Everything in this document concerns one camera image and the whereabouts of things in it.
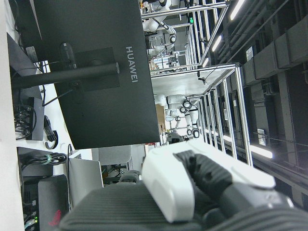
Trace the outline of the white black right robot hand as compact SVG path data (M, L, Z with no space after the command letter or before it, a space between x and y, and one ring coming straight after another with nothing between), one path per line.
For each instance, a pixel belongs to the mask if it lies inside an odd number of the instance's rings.
M305 231L274 177L197 140L151 150L141 179L89 193L61 231Z

